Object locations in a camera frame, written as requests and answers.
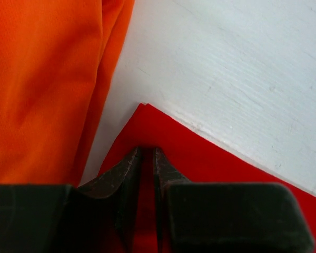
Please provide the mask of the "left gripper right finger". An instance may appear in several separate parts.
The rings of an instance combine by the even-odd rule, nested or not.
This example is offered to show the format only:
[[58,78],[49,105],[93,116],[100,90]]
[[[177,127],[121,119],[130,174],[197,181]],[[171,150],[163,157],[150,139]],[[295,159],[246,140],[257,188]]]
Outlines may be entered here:
[[196,183],[153,151],[158,252],[313,252],[292,192],[279,183]]

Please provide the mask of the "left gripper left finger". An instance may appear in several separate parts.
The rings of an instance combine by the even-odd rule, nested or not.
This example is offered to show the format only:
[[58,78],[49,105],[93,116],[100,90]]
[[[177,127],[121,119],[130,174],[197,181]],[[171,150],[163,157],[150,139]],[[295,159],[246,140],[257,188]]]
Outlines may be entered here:
[[131,252],[142,152],[90,182],[0,184],[0,252]]

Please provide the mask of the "red t shirt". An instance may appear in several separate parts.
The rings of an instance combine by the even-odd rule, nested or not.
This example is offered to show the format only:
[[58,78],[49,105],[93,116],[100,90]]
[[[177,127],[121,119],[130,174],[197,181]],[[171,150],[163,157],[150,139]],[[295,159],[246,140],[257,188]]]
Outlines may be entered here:
[[149,104],[136,108],[113,142],[99,173],[116,165],[136,146],[142,147],[144,158],[133,252],[157,252],[152,165],[155,147],[161,147],[171,164],[195,182],[284,184],[295,195],[316,240],[315,196],[241,160]]

